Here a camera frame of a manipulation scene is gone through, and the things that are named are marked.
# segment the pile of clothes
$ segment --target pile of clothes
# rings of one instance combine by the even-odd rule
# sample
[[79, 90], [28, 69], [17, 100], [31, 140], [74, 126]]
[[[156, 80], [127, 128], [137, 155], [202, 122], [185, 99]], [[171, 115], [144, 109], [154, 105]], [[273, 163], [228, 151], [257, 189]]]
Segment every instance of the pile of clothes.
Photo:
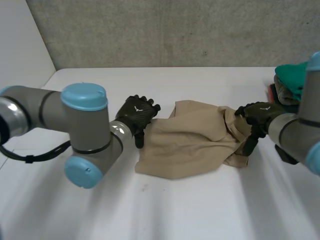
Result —
[[289, 113], [297, 113], [306, 78], [308, 62], [286, 64], [275, 68], [274, 84], [269, 86], [272, 103], [280, 104]]

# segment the black cable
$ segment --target black cable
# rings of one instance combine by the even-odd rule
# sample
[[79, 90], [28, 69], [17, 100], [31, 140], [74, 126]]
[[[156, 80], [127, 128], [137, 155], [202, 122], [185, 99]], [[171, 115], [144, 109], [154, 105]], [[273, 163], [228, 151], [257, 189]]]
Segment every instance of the black cable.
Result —
[[23, 161], [26, 164], [32, 164], [33, 162], [44, 162], [44, 161], [54, 159], [60, 154], [62, 154], [65, 150], [67, 150], [70, 146], [71, 146], [70, 141], [66, 141], [65, 143], [57, 146], [51, 151], [48, 151], [38, 156], [34, 156], [34, 155], [20, 156], [18, 154], [13, 153], [12, 151], [5, 149], [3, 146], [0, 146], [0, 152], [10, 159]]

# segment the gray wall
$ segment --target gray wall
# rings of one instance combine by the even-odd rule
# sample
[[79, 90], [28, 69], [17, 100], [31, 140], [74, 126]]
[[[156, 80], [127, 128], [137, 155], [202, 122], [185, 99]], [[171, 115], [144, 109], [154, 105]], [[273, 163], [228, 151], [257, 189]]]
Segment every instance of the gray wall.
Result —
[[27, 0], [57, 70], [277, 66], [320, 50], [320, 0]]

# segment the white wall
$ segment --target white wall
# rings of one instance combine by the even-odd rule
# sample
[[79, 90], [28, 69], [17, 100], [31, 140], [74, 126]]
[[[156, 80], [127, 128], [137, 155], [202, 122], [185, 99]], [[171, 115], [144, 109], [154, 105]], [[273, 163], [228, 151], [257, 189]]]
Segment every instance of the white wall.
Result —
[[55, 67], [25, 0], [0, 0], [0, 89], [42, 87]]

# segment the black band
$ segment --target black band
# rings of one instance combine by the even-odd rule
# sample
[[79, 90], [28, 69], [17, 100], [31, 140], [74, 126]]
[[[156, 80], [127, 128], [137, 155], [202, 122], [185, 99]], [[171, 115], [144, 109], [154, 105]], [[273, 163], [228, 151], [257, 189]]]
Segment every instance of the black band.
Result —
[[120, 147], [121, 147], [121, 153], [122, 153], [122, 152], [124, 151], [124, 145], [123, 145], [121, 139], [120, 139], [117, 135], [115, 135], [112, 131], [111, 131], [110, 133], [111, 133], [112, 136], [115, 137], [115, 139], [118, 140], [118, 142], [119, 142], [119, 144], [120, 144]]
[[10, 97], [10, 96], [1, 96], [1, 97], [5, 98], [5, 99], [9, 99], [11, 102], [14, 102], [22, 110], [22, 112], [25, 115], [26, 121], [28, 123], [28, 131], [30, 131], [31, 130], [31, 117], [30, 117], [28, 111], [26, 110], [26, 108], [22, 104], [20, 104], [20, 102], [18, 102], [16, 99], [14, 99], [13, 97]]
[[50, 97], [51, 94], [55, 93], [56, 91], [50, 91], [48, 92], [46, 95], [43, 96], [42, 101], [41, 101], [41, 105], [39, 107], [39, 121], [40, 123], [47, 128], [45, 120], [44, 120], [44, 115], [43, 115], [43, 110], [44, 110], [44, 106], [45, 106], [45, 102], [46, 100]]
[[301, 117], [299, 117], [298, 121], [299, 121], [299, 123], [304, 124], [304, 125], [308, 125], [308, 126], [315, 127], [315, 128], [320, 128], [320, 122], [306, 120]]
[[281, 129], [280, 133], [279, 133], [279, 144], [282, 145], [281, 143], [281, 136], [282, 134], [284, 133], [284, 130], [290, 125], [292, 124], [293, 122], [297, 121], [298, 119], [292, 119], [291, 121], [288, 121], [284, 126], [283, 128]]
[[78, 154], [96, 154], [96, 153], [99, 153], [103, 150], [106, 150], [111, 144], [111, 139], [110, 141], [104, 145], [103, 147], [100, 147], [100, 148], [97, 148], [97, 149], [93, 149], [93, 150], [79, 150], [79, 149], [76, 149], [74, 147], [72, 147], [73, 151], [78, 153]]
[[9, 126], [0, 115], [0, 145], [5, 144], [10, 138]]

